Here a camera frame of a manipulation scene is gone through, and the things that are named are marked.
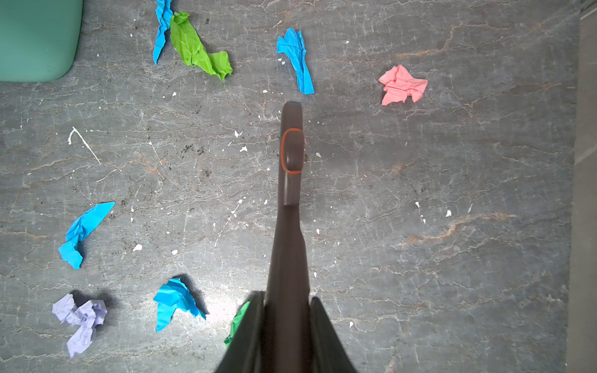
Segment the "brown cartoon face brush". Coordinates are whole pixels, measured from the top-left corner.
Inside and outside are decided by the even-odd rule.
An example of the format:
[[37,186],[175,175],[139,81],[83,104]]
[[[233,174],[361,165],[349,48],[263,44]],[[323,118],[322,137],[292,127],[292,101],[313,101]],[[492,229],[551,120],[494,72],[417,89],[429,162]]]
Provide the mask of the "brown cartoon face brush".
[[308,372],[311,366],[308,261],[300,228],[304,162],[303,108],[289,101],[281,111],[278,214],[264,306],[262,372]]

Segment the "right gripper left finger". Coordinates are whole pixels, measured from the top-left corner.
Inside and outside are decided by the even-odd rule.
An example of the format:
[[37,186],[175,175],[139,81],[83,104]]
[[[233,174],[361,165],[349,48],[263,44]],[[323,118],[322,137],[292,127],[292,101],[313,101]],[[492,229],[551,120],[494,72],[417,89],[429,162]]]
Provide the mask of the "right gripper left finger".
[[258,372],[265,292],[249,298],[242,323],[215,372]]

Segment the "blue paper scrap near middle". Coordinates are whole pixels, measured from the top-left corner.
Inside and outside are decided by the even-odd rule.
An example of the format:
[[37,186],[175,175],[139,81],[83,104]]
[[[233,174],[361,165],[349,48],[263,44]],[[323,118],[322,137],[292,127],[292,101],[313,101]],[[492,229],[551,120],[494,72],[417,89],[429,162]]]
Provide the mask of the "blue paper scrap near middle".
[[205,313],[197,307],[194,296],[180,278],[171,278],[163,284],[153,301],[157,303],[155,332],[165,329],[177,310],[189,312],[193,317],[200,316],[206,319]]

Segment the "dark green paper scrap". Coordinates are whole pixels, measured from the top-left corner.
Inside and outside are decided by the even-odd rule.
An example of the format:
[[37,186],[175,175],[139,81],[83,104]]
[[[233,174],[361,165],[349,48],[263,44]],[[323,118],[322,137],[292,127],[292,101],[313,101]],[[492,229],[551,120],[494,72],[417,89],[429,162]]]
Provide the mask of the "dark green paper scrap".
[[234,316],[232,322],[231,322],[231,326],[230,326],[230,331],[229,331],[229,335],[227,338],[225,338],[224,340],[224,344],[225,346],[227,346],[227,348],[230,346],[230,344],[233,341],[233,338],[236,335],[236,332],[239,329],[240,324],[242,323],[243,317],[248,309],[248,307],[250,306],[250,302],[245,302],[241,308],[238,310],[238,312],[236,313],[236,315]]

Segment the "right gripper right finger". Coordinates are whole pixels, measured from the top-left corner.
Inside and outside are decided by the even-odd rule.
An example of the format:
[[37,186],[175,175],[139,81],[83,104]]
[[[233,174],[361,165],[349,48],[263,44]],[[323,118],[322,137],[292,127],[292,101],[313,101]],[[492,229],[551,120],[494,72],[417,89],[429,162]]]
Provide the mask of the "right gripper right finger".
[[313,372],[351,372],[351,363],[327,315],[323,303],[313,297],[310,303],[310,334]]

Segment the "green plastic trash bin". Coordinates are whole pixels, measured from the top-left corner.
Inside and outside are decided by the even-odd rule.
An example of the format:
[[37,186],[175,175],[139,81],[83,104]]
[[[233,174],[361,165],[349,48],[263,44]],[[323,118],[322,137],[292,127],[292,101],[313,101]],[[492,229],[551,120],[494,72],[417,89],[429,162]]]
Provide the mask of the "green plastic trash bin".
[[51,82],[72,67],[83,1],[1,2],[1,80]]

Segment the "blue paper scrap near dustpan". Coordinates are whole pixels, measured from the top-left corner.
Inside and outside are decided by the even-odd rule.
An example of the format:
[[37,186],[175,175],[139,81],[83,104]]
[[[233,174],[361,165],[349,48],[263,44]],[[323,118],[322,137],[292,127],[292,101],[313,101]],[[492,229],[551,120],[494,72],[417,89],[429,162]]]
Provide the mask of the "blue paper scrap near dustpan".
[[84,241],[100,225],[114,206],[114,202],[98,204],[72,223],[65,235],[65,243],[58,248],[63,261],[75,270],[80,269],[83,256],[78,250],[79,243]]

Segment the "pink paper scrap far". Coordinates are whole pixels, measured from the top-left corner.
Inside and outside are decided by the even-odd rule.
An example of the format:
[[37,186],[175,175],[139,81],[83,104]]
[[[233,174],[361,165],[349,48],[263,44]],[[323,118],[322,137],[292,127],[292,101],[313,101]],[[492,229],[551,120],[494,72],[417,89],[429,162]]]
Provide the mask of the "pink paper scrap far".
[[392,103],[405,103],[408,97],[416,103],[422,98],[428,85],[428,80],[413,78],[402,65],[394,66],[378,81],[384,85],[384,107]]

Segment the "blue paper scrap far middle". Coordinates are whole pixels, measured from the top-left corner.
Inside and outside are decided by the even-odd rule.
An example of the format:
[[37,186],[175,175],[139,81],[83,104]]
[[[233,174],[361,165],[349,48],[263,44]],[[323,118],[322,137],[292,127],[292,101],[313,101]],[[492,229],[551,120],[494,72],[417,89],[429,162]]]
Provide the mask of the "blue paper scrap far middle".
[[304,95],[315,93],[311,74],[306,63],[306,45],[301,31],[286,30],[277,41],[277,52],[285,54],[295,70],[299,91]]

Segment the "lime green paper scrap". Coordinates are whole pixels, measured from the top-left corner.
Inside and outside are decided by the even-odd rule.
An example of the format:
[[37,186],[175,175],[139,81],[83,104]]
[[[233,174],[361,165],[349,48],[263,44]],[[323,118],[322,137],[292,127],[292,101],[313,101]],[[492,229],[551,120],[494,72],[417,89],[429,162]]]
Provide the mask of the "lime green paper scrap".
[[170,39],[183,63],[196,66],[210,76],[217,76],[223,81],[233,74],[233,68],[226,51],[208,53],[196,29],[188,20],[186,12],[175,12],[170,20]]

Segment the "purple paper scrap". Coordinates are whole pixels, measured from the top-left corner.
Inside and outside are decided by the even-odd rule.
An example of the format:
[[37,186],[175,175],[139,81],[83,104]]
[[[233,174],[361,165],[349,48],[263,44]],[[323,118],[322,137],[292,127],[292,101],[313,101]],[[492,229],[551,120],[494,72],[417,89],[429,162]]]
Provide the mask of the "purple paper scrap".
[[89,300],[77,307],[73,294],[67,294],[53,304],[52,313],[61,323],[79,327],[66,344],[69,357],[73,358],[92,344],[96,327],[104,324],[107,306],[102,300]]

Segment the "blue paper scrap far left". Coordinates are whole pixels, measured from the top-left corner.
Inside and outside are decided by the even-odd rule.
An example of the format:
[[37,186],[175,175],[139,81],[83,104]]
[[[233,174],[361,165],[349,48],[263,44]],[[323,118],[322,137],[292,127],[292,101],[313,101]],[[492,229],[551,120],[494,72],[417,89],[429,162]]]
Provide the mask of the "blue paper scrap far left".
[[166,44],[166,31],[170,28],[170,20],[173,15],[171,0],[156,0],[155,14],[158,20],[158,29],[155,37],[155,46],[152,53],[154,64],[158,64],[160,54]]

